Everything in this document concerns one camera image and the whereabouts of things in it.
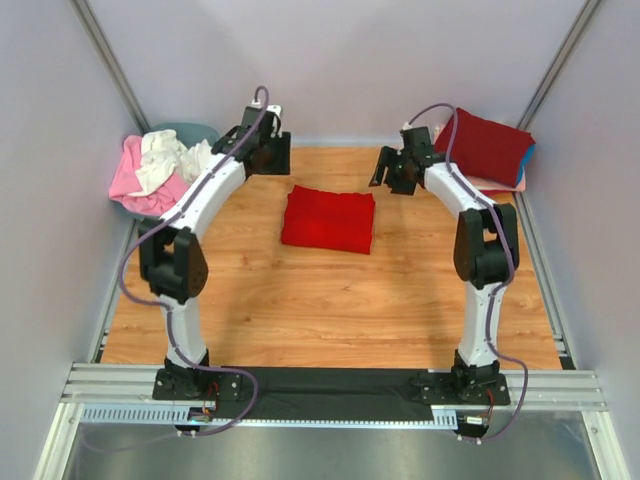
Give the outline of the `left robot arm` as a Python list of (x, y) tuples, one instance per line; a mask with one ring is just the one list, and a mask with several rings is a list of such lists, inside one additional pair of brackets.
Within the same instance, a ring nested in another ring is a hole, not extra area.
[(291, 135), (278, 105), (252, 102), (241, 122), (205, 154), (205, 164), (185, 195), (157, 220), (139, 227), (140, 276), (165, 318), (169, 347), (156, 374), (157, 400), (199, 401), (212, 395), (220, 373), (208, 371), (198, 297), (209, 268), (201, 241), (224, 203), (252, 175), (290, 172)]

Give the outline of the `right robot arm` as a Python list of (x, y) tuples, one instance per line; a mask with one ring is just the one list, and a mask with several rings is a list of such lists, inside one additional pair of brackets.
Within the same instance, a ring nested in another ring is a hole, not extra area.
[(381, 148), (372, 186), (412, 195), (418, 186), (435, 195), (457, 220), (453, 262), (465, 287), (464, 327), (447, 373), (417, 377), (426, 402), (507, 405), (506, 379), (495, 354), (504, 283), (519, 265), (517, 213), (477, 190), (435, 151), (429, 129), (406, 124), (403, 146)]

